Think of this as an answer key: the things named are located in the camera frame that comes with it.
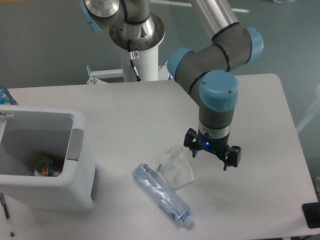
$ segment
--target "gray floor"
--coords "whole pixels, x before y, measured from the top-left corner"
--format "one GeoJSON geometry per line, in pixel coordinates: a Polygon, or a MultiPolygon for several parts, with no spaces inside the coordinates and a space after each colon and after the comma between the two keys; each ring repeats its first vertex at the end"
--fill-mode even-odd
{"type": "MultiPolygon", "coordinates": [[[[257,28],[265,43],[260,59],[233,73],[277,74],[297,124],[320,85],[320,1],[229,3],[250,11],[236,15],[243,26],[257,28]]],[[[151,9],[166,28],[160,64],[179,47],[197,51],[210,44],[192,8],[153,3],[151,9]]],[[[109,31],[91,31],[79,0],[0,2],[0,22],[0,83],[8,88],[84,84],[86,65],[92,71],[121,68],[109,31]]],[[[320,175],[319,122],[320,114],[299,135],[311,176],[320,175]]]]}

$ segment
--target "water bottle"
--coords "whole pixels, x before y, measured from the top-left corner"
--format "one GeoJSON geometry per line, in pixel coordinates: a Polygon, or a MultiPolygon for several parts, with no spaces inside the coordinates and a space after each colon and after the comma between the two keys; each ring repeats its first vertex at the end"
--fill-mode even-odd
{"type": "Polygon", "coordinates": [[[0,104],[18,105],[16,100],[11,96],[8,89],[0,85],[0,104]]]}
{"type": "Polygon", "coordinates": [[[189,213],[189,205],[147,164],[140,164],[132,176],[178,225],[191,226],[193,216],[189,213]]]}

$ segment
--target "table surface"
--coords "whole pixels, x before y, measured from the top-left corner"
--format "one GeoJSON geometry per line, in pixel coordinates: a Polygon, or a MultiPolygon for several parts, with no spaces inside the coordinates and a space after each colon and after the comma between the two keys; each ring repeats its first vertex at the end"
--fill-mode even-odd
{"type": "MultiPolygon", "coordinates": [[[[177,193],[190,205],[191,229],[170,216],[138,186],[140,163],[182,144],[198,127],[198,106],[175,82],[132,82],[12,89],[22,106],[78,109],[100,165],[91,211],[32,209],[6,197],[18,240],[251,240],[320,233],[309,229],[301,205],[316,194],[279,78],[237,76],[239,100],[229,144],[242,148],[238,168],[184,148],[194,182],[177,193]]],[[[0,211],[0,239],[10,239],[0,211]]]]}

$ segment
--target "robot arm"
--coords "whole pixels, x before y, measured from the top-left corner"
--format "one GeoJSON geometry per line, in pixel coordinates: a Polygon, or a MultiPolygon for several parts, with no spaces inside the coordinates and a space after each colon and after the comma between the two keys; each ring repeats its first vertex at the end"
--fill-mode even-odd
{"type": "MultiPolygon", "coordinates": [[[[149,0],[120,0],[120,4],[119,0],[84,2],[99,27],[124,21],[120,29],[121,40],[112,40],[122,48],[128,45],[128,51],[148,49],[152,46],[146,43],[155,43],[159,39],[150,17],[149,0]]],[[[238,100],[238,81],[229,71],[259,57],[264,44],[258,31],[241,26],[227,0],[190,2],[212,44],[198,52],[179,48],[169,58],[167,68],[199,106],[198,131],[188,130],[184,146],[192,150],[193,157],[199,150],[215,154],[224,162],[223,169],[226,170],[227,167],[237,167],[241,158],[241,148],[228,145],[238,100]]],[[[111,27],[111,38],[114,38],[113,30],[111,27]]]]}
{"type": "Polygon", "coordinates": [[[228,145],[238,100],[238,81],[230,70],[256,59],[263,39],[254,28],[243,28],[226,0],[190,0],[212,45],[194,52],[176,50],[168,60],[175,81],[199,106],[198,131],[190,128],[184,146],[195,157],[199,150],[215,154],[227,167],[237,167],[239,146],[228,145]]]}

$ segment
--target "white bin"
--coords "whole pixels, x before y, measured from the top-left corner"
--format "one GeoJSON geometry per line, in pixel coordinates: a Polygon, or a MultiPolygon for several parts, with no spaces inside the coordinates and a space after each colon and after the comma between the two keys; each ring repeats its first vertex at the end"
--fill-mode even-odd
{"type": "Polygon", "coordinates": [[[90,210],[98,164],[85,116],[70,109],[0,105],[0,191],[30,207],[90,210]],[[65,157],[61,175],[31,176],[41,153],[65,157]]]}

